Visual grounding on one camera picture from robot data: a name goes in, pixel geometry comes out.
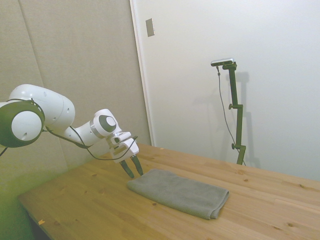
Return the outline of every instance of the black cable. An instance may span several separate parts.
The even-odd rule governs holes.
[[[230,128],[229,128],[229,125],[228,125],[228,122],[227,122],[225,105],[224,105],[224,101],[222,100],[222,95],[221,95],[221,80],[220,80],[220,75],[221,75],[221,74],[220,74],[220,72],[219,72],[219,67],[216,66],[216,69],[218,70],[218,77],[219,77],[219,94],[220,94],[220,99],[221,99],[221,104],[222,104],[222,109],[223,109],[224,121],[225,121],[226,127],[228,128],[229,134],[230,134],[230,136],[231,136],[231,138],[232,138],[233,144],[236,145],[234,136],[232,135],[232,133],[231,133],[231,131],[230,131]]]
[[[5,153],[5,151],[7,150],[8,148],[6,147],[1,153],[0,153],[0,157],[2,156],[2,154]]]
[[[80,138],[82,144],[83,144],[84,146],[86,146],[85,143],[84,143],[84,141],[83,141],[82,138],[80,137],[79,133],[78,133],[72,126],[70,126],[70,128],[78,135],[78,137]],[[98,159],[98,160],[104,160],[104,161],[118,160],[118,159],[122,158],[124,155],[126,155],[126,153],[130,150],[130,148],[132,147],[132,145],[135,143],[136,139],[137,139],[137,136],[133,137],[133,142],[131,143],[131,145],[129,146],[129,148],[125,151],[125,153],[124,153],[122,156],[120,156],[120,157],[118,157],[118,158],[110,158],[110,159],[107,159],[107,158],[98,158],[98,157],[95,157],[95,156],[90,152],[90,150],[89,150],[88,148],[86,148],[86,150],[89,152],[89,154],[90,154],[92,157],[94,157],[95,159]]]

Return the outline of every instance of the wooden table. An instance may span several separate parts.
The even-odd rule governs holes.
[[[92,160],[19,200],[55,240],[320,240],[319,181],[144,144],[139,148],[144,172],[169,170],[228,189],[218,218],[188,215],[130,191],[131,178],[113,161]]]

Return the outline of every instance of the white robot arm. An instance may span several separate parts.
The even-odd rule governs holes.
[[[35,142],[45,127],[51,134],[88,149],[106,139],[112,160],[120,163],[127,174],[134,175],[125,162],[131,158],[140,175],[143,174],[136,154],[139,148],[130,132],[123,132],[108,109],[94,114],[92,120],[73,128],[73,103],[49,89],[23,84],[16,87],[7,102],[0,102],[0,147],[17,148]]]

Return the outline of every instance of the robot cable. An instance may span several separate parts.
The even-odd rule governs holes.
[[[70,128],[78,135],[78,137],[80,138],[82,144],[83,144],[84,146],[86,146],[85,143],[84,143],[84,141],[82,140],[81,136],[79,135],[79,133],[78,133],[72,126],[70,126]],[[131,145],[129,146],[129,148],[125,151],[125,153],[124,153],[122,156],[120,156],[120,157],[118,157],[118,158],[110,158],[110,159],[108,159],[108,158],[98,158],[98,157],[95,157],[95,156],[90,152],[90,150],[89,150],[88,148],[86,148],[86,150],[89,152],[89,154],[90,154],[92,157],[94,157],[95,159],[98,159],[98,160],[104,160],[104,161],[118,160],[118,159],[122,158],[124,155],[126,155],[126,153],[130,150],[130,148],[131,148],[132,145],[135,143],[135,141],[136,141],[137,138],[138,138],[137,136],[134,136],[134,137],[133,137],[133,142],[131,143]]]
[[[2,154],[5,153],[5,151],[7,150],[8,148],[6,147],[1,153],[0,153],[0,157],[2,156]]]
[[[221,80],[220,80],[220,75],[221,75],[221,74],[220,74],[220,72],[219,72],[219,67],[216,66],[216,69],[217,69],[217,71],[218,71],[218,77],[219,77],[219,94],[220,94],[220,99],[221,99],[221,104],[222,104],[222,109],[223,109],[224,121],[225,121],[226,127],[228,128],[229,134],[230,134],[230,136],[231,136],[231,138],[232,138],[233,144],[236,145],[234,136],[232,135],[232,133],[231,133],[231,131],[230,131],[230,128],[229,128],[229,125],[228,125],[228,122],[227,122],[225,105],[224,105],[224,101],[222,100]]]

